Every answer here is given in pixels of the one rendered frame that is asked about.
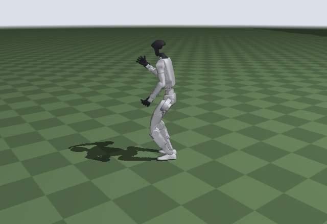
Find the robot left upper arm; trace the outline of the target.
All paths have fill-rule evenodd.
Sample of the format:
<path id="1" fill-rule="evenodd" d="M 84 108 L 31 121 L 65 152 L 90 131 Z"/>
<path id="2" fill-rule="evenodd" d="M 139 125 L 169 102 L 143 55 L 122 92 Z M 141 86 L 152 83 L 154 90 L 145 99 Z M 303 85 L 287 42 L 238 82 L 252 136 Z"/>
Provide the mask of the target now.
<path id="1" fill-rule="evenodd" d="M 166 86 L 164 61 L 159 61 L 158 63 L 156 63 L 156 69 L 157 69 L 157 73 L 158 73 L 158 78 L 159 78 L 160 82 L 162 83 L 162 89 L 164 89 Z"/>

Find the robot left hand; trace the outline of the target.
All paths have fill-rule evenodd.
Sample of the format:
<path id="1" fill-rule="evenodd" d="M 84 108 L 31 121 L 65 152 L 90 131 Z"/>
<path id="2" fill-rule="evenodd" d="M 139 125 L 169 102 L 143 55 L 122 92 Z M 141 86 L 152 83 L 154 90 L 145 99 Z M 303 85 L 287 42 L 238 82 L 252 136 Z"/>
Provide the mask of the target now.
<path id="1" fill-rule="evenodd" d="M 150 105 L 150 102 L 147 101 L 148 99 L 149 99 L 149 97 L 147 99 L 145 99 L 145 100 L 141 99 L 142 104 L 145 105 L 145 106 L 147 105 L 147 107 Z"/>

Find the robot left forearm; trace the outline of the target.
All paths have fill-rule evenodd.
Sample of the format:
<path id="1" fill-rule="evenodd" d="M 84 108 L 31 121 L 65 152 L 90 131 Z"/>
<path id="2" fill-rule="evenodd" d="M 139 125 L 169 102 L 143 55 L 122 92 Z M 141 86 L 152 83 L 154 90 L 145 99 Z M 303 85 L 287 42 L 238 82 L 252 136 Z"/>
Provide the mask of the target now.
<path id="1" fill-rule="evenodd" d="M 147 101 L 151 103 L 156 98 L 156 96 L 158 96 L 158 94 L 161 93 L 161 88 L 162 88 L 162 83 L 161 82 L 157 83 L 154 91 L 150 94 L 150 97 Z"/>

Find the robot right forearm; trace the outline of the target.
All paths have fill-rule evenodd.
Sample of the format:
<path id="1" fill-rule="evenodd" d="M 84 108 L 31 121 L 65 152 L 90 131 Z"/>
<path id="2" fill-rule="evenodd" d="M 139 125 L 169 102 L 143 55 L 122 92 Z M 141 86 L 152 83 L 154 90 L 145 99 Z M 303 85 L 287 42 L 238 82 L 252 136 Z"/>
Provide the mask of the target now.
<path id="1" fill-rule="evenodd" d="M 152 72 L 154 75 L 157 75 L 158 73 L 157 73 L 157 69 L 156 68 L 154 68 L 152 65 L 147 65 L 146 66 L 146 68 L 150 71 L 150 72 Z"/>

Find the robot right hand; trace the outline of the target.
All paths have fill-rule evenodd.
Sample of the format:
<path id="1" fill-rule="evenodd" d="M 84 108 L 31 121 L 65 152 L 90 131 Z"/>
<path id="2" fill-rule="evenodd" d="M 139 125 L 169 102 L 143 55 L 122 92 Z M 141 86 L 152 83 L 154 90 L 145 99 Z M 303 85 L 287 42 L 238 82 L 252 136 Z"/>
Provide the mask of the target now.
<path id="1" fill-rule="evenodd" d="M 141 58 L 140 58 L 141 57 Z M 144 58 L 142 57 L 142 56 L 140 56 L 137 60 L 139 60 L 139 61 L 136 61 L 136 62 L 138 62 L 139 64 L 141 64 L 141 65 L 143 65 L 145 68 L 146 68 L 146 66 L 149 64 L 148 62 L 147 62 L 147 60 L 146 60 L 146 57 L 144 56 Z M 149 64 L 150 65 L 150 64 Z"/>

